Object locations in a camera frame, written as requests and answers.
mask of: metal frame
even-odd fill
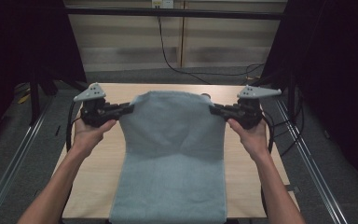
[[[284,102],[277,101],[277,107],[281,112],[281,115],[284,120],[289,120],[287,115],[288,109]],[[334,223],[336,224],[348,224],[347,219],[345,218],[342,209],[334,196],[331,189],[328,187],[324,177],[322,176],[321,171],[319,170],[318,165],[316,164],[315,160],[312,158],[310,154],[310,150],[308,149],[307,145],[305,144],[304,139],[300,135],[298,128],[293,125],[291,122],[287,122],[287,128],[289,129],[290,134],[292,135],[293,140],[297,140],[296,146],[298,149],[301,158],[303,159],[308,171],[310,172],[310,176],[315,184],[316,188],[318,189],[321,197],[324,201],[324,205],[327,208],[331,218],[333,219]]]
[[[195,9],[169,8],[136,8],[136,7],[16,7],[19,12],[61,13],[74,15],[108,15],[108,16],[160,16],[160,17],[191,17],[220,18],[244,20],[279,21],[283,13],[246,12],[246,11],[215,11]]]
[[[42,126],[42,123],[45,119],[45,115],[50,108],[52,101],[53,97],[50,96],[38,120],[33,126],[30,126],[28,128],[27,134],[22,139],[22,142],[18,147],[16,154],[14,155],[13,159],[11,160],[9,166],[7,167],[5,173],[0,180],[0,206],[6,198],[11,184],[16,177],[16,174],[20,170],[22,162],[24,161],[25,156],[27,155],[29,148],[31,147],[31,144],[33,143],[37,133],[39,132],[40,127]]]

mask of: wooden tabletop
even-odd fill
[[[168,84],[113,84],[100,83],[106,92],[106,101],[121,104],[132,101],[136,95],[148,91],[187,91],[208,93],[215,104],[232,105],[243,86],[168,85]],[[63,148],[57,163],[66,154]],[[104,135],[103,141],[84,161],[76,177],[72,194],[63,217],[109,218],[125,155],[125,140],[118,122]],[[229,126],[225,135],[225,174],[227,190],[227,217],[265,217],[260,197],[260,181],[255,163],[245,151],[240,138]],[[283,183],[289,185],[281,157],[274,145],[272,158]]]

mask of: hand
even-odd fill
[[[264,120],[261,120],[250,130],[244,130],[235,119],[229,119],[227,122],[231,129],[240,136],[241,143],[250,154],[252,160],[255,161],[265,155],[266,152],[269,152],[266,136],[266,122]]]
[[[103,134],[108,132],[116,121],[108,120],[99,128],[86,125],[82,119],[75,122],[75,138],[71,150],[78,151],[84,158],[87,158],[97,144],[103,140]]]

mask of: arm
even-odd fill
[[[103,133],[109,131],[115,124],[115,120],[109,120],[96,129],[85,125],[81,119],[76,121],[74,144],[46,187],[22,214],[18,223],[59,222],[66,197],[80,165],[103,139]]]
[[[228,124],[240,136],[241,143],[257,166],[270,223],[305,223],[269,155],[266,123],[261,121],[252,130],[244,130],[234,119],[229,119]]]

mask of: cable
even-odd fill
[[[302,96],[300,96],[300,94],[299,94],[299,90],[298,90],[298,103],[297,103],[297,112],[295,113],[295,118],[298,116],[298,114],[301,112],[301,110],[303,109],[303,101],[304,101],[304,99],[303,99],[303,97]],[[289,119],[287,119],[287,120],[284,120],[284,121],[282,121],[282,122],[279,122],[279,123],[277,123],[277,124],[275,124],[275,127],[278,127],[278,126],[280,126],[280,125],[283,125],[283,124],[286,124],[287,122],[289,122],[290,120]]]
[[[268,113],[266,113],[266,112],[264,112],[264,113],[272,119],[272,117]],[[269,120],[264,115],[262,116],[262,119],[267,123],[268,129],[269,129],[268,152],[271,153],[272,145],[274,143],[274,130],[273,130],[273,127],[270,124]]]
[[[304,130],[304,126],[305,126],[305,117],[304,117],[304,109],[301,109],[301,129],[300,131],[298,132],[298,135],[296,136],[296,139],[295,141],[281,154],[281,157],[284,156],[297,142],[298,142],[298,139],[300,138],[303,130]]]
[[[298,108],[298,110],[297,110],[297,112],[296,112],[296,114],[295,114],[295,118],[298,116],[298,114],[304,109],[303,108],[303,105],[302,105],[302,102],[303,102],[303,100],[302,100],[302,98],[300,98],[299,100],[298,100],[298,106],[299,106],[299,108]],[[275,127],[277,127],[277,126],[279,126],[279,125],[282,125],[282,124],[285,124],[285,123],[287,123],[287,122],[290,122],[290,120],[285,120],[285,121],[283,121],[283,122],[280,122],[280,123],[278,123],[278,124],[275,124]],[[282,132],[282,133],[279,133],[279,134],[276,134],[275,136],[274,136],[274,138],[276,138],[276,137],[279,137],[279,136],[281,136],[281,135],[284,135],[285,133],[288,133],[289,132],[289,129],[287,129],[286,131],[284,131],[284,132]]]
[[[263,111],[263,113],[264,113],[265,115],[267,115],[268,118],[271,120],[271,123],[267,123],[267,125],[268,125],[268,128],[272,130],[272,132],[270,132],[270,133],[272,133],[271,137],[272,137],[272,141],[273,141],[274,133],[275,133],[274,119],[273,119],[272,116],[271,116],[269,113],[267,113],[266,111]]]
[[[158,17],[158,29],[159,29],[159,37],[160,37],[160,40],[161,40],[161,48],[162,48],[162,54],[164,56],[164,60],[165,60],[165,63],[175,72],[177,73],[181,73],[181,74],[185,74],[185,75],[189,75],[189,76],[192,76],[198,80],[200,80],[201,82],[204,82],[206,84],[209,84],[209,85],[212,85],[210,82],[208,81],[205,81],[203,80],[202,78],[200,77],[197,77],[195,75],[208,75],[208,76],[225,76],[225,77],[238,77],[238,76],[244,76],[244,75],[247,75],[251,72],[253,72],[255,69],[257,69],[259,66],[261,65],[264,65],[264,63],[261,63],[261,64],[251,64],[251,65],[248,65],[246,67],[246,71],[243,72],[243,73],[238,73],[238,74],[222,74],[222,73],[204,73],[204,72],[185,72],[185,71],[181,71],[181,70],[178,70],[178,69],[175,69],[173,68],[170,63],[168,62],[167,60],[167,55],[165,53],[165,48],[164,48],[164,41],[163,41],[163,38],[162,38],[162,25],[161,25],[161,17]],[[255,65],[258,65],[255,69],[251,70],[251,71],[248,71],[248,68],[249,66],[255,66]]]
[[[66,123],[66,152],[69,152],[69,150],[72,147],[72,127],[74,126],[75,121],[80,119],[80,118],[77,118],[75,120],[72,120],[72,116],[74,113],[74,107],[75,107],[75,101],[72,101],[71,106],[69,107],[68,120]],[[61,212],[60,224],[64,224],[62,215],[63,215],[63,211],[65,210],[66,205],[68,204],[69,198],[71,197],[71,193],[72,193],[72,186],[69,189],[65,204],[64,204],[62,212]]]
[[[246,79],[240,84],[240,86],[245,85],[248,80],[249,80],[249,73],[252,73],[254,70],[256,70],[257,68],[259,68],[260,66],[264,65],[265,63],[253,63],[253,64],[249,64],[248,66],[246,66],[246,70],[245,73],[246,74]],[[252,69],[251,71],[248,72],[249,67],[251,66],[256,66],[256,68]]]

